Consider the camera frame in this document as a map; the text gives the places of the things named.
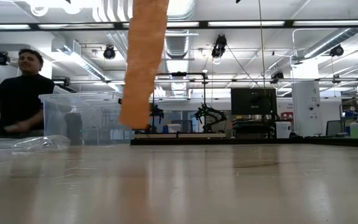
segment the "pipe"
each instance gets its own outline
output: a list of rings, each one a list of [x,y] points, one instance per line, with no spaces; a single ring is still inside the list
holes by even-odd
[[[358,78],[282,78],[279,79],[280,82],[332,82],[332,81],[340,81],[340,82],[358,82]],[[209,83],[222,83],[222,82],[239,82],[239,83],[254,83],[254,82],[271,82],[273,79],[240,79],[240,80],[230,80],[230,79],[211,79],[208,80]],[[203,79],[193,79],[193,80],[155,80],[155,83],[202,83]],[[93,84],[93,83],[113,83],[116,85],[125,85],[124,80],[79,80],[79,81],[70,81],[70,83],[79,83],[79,84]]]
[[[305,55],[305,58],[314,58],[317,57],[332,48],[338,46],[339,44],[343,43],[346,40],[349,40],[351,37],[358,34],[358,28],[348,28],[333,38],[329,39],[327,42],[321,44],[317,43],[314,46],[310,47],[307,51],[308,53]]]

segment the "spotlight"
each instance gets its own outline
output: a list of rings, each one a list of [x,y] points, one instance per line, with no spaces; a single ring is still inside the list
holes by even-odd
[[[284,78],[284,74],[282,71],[274,72],[272,74],[272,81],[270,81],[270,84],[276,84],[278,83],[280,78]]]
[[[7,52],[0,52],[0,65],[6,66],[11,63],[11,58],[8,56]]]
[[[103,53],[105,59],[114,59],[116,57],[116,52],[114,51],[113,45],[107,45],[106,50]]]
[[[215,41],[214,49],[212,50],[213,58],[222,57],[223,53],[226,51],[225,46],[227,45],[227,40],[224,34],[219,34],[218,38]]]
[[[331,49],[331,51],[329,52],[329,55],[331,57],[334,57],[334,56],[342,56],[344,53],[344,49],[341,47],[341,45],[338,45],[336,47],[334,47],[333,49]]]

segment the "table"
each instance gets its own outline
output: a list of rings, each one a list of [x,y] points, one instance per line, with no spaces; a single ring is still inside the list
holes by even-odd
[[[0,165],[0,224],[358,223],[358,148],[73,147]]]

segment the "metal frame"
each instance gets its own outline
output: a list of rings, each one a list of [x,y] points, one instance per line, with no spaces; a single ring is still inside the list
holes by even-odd
[[[326,25],[303,25],[298,26],[295,22],[326,22]],[[329,22],[343,21],[343,24],[330,24]],[[245,22],[251,23],[249,26],[211,26],[210,22]],[[264,25],[274,22],[282,22],[282,25]],[[351,25],[357,23],[358,19],[303,19],[303,20],[230,20],[230,21],[169,21],[175,23],[174,26],[169,26],[168,30],[183,30],[183,29],[312,29],[312,28],[358,28],[358,25]],[[22,29],[0,29],[0,32],[56,32],[56,31],[106,31],[106,30],[128,30],[129,22],[68,22],[68,23],[8,23],[6,25],[28,25],[28,28]],[[42,28],[42,25],[49,26],[49,28]]]
[[[187,73],[188,75],[201,75],[202,73]],[[106,81],[91,81],[91,80],[84,80],[84,81],[65,81],[65,80],[53,80],[55,84],[94,84],[94,83],[112,83],[117,85],[125,85],[125,80],[106,80]],[[173,83],[173,82],[188,82],[188,83],[216,83],[216,82],[239,82],[239,83],[254,83],[254,82],[272,82],[274,79],[213,79],[213,80],[205,80],[205,79],[191,79],[191,80],[154,80],[155,83]],[[358,78],[280,78],[278,79],[279,82],[358,82]]]

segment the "orange sponge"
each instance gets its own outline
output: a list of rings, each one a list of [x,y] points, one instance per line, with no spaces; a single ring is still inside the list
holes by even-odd
[[[149,96],[161,62],[169,0],[134,0],[120,121],[134,129],[149,123]]]

